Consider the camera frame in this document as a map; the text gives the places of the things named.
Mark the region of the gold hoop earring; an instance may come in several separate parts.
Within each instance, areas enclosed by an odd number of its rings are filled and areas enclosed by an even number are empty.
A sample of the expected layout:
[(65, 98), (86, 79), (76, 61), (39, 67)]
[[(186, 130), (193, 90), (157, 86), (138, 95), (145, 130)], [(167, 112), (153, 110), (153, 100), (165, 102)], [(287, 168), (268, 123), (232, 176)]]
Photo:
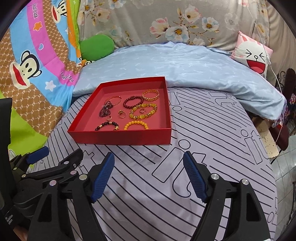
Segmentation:
[(140, 112), (141, 114), (144, 114), (144, 113), (146, 113), (147, 111), (146, 111), (145, 108), (141, 108), (141, 109), (139, 110), (139, 112)]

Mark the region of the thin gold bangle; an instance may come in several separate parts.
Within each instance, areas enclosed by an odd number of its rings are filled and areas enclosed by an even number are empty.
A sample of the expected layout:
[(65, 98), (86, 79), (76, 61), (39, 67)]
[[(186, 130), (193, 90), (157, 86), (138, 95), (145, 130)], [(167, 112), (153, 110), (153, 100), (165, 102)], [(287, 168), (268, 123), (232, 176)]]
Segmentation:
[(116, 106), (118, 105), (119, 103), (121, 103), (122, 101), (122, 98), (121, 96), (117, 95), (117, 96), (112, 96), (112, 97), (109, 97), (105, 102), (104, 102), (104, 105), (109, 105), (111, 104), (112, 106)]

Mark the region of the gold chain bangle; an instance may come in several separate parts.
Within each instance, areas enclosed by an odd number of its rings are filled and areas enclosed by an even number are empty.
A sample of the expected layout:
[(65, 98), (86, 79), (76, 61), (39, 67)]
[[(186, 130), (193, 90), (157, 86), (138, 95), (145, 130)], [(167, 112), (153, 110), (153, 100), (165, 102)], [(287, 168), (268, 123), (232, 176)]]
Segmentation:
[(155, 101), (159, 98), (159, 91), (157, 89), (148, 89), (142, 93), (142, 98), (145, 101)]

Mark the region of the red jewelry tray box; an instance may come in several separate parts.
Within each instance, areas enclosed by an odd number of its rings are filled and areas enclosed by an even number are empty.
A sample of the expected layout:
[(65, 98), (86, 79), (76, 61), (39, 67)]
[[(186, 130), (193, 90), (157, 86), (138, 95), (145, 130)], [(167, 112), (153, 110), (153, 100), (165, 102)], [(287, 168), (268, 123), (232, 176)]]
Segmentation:
[[(145, 101), (142, 93), (157, 89), (155, 101)], [(104, 105), (112, 96), (121, 96), (116, 106)], [(171, 115), (164, 77), (144, 77), (106, 82), (82, 104), (69, 126), (75, 142), (99, 145), (168, 145), (171, 141)]]

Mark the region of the striped lilac bed sheet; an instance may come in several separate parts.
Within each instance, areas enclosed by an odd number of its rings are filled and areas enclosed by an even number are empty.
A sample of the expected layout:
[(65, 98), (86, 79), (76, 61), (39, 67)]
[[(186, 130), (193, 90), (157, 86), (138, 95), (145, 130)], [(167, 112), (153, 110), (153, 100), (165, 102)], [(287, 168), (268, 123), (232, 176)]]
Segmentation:
[(249, 116), (232, 95), (198, 88), (169, 88), (171, 142), (153, 146), (76, 143), (67, 132), (88, 96), (77, 99), (47, 141), (49, 155), (32, 171), (56, 166), (82, 149), (79, 173), (88, 173), (108, 152), (115, 166), (103, 196), (93, 205), (108, 240), (189, 240), (205, 204), (196, 197), (183, 165), (190, 151), (225, 180), (252, 185), (275, 236), (278, 199), (268, 155)]

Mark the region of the dark red chair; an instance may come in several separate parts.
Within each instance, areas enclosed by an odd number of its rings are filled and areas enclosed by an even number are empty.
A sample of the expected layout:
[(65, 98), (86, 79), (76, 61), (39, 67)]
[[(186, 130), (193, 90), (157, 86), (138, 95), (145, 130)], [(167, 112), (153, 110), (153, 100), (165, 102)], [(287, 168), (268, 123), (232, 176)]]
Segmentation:
[(270, 127), (269, 131), (275, 143), (282, 151), (288, 148), (288, 139), (290, 132), (288, 130), (288, 122), (295, 118), (295, 71), (292, 68), (288, 68), (286, 72), (282, 71), (278, 74), (278, 80), (282, 93), (287, 101), (287, 104), (283, 111), (282, 124), (278, 124), (276, 127)]

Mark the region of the cartoon monkey colourful blanket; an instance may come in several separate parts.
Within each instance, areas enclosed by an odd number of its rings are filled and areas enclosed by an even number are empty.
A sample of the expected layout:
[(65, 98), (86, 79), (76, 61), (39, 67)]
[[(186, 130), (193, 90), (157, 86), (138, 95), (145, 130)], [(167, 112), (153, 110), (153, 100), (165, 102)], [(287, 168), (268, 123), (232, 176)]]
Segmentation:
[(84, 64), (76, 24), (79, 1), (29, 1), (1, 39), (1, 98), (11, 98), (10, 158), (45, 144)]

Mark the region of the light blue pillow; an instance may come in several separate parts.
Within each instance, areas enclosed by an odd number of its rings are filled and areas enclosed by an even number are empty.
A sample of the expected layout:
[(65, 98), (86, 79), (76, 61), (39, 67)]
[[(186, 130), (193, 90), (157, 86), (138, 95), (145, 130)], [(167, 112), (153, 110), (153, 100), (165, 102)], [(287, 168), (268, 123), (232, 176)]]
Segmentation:
[(183, 43), (123, 47), (81, 70), (73, 95), (92, 93), (104, 82), (163, 76), (168, 87), (224, 91), (253, 114), (283, 119), (285, 97), (261, 75), (232, 60), (225, 51)]

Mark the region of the green plush cushion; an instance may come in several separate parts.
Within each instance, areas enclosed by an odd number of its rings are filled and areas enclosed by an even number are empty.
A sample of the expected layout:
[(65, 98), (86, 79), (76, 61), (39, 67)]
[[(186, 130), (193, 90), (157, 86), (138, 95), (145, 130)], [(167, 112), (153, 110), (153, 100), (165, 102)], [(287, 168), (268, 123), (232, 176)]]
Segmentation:
[(115, 49), (114, 41), (107, 35), (98, 34), (80, 41), (82, 59), (97, 61), (110, 55)]

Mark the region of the pink cat face pillow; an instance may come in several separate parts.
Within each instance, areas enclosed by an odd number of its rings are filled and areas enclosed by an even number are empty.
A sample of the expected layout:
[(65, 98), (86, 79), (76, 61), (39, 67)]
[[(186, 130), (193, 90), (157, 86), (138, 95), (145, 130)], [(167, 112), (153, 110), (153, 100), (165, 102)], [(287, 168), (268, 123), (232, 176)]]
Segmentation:
[(230, 58), (266, 78), (273, 50), (238, 31), (237, 43)]

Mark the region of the floral grey sheet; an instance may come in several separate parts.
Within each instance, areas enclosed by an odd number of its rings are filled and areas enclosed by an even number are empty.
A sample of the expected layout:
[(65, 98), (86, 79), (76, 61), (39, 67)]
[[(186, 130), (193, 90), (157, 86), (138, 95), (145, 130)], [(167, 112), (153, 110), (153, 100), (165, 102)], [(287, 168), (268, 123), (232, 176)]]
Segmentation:
[(101, 34), (114, 47), (185, 43), (232, 52), (239, 32), (270, 49), (270, 72), (295, 68), (295, 36), (267, 1), (81, 1), (80, 45)]

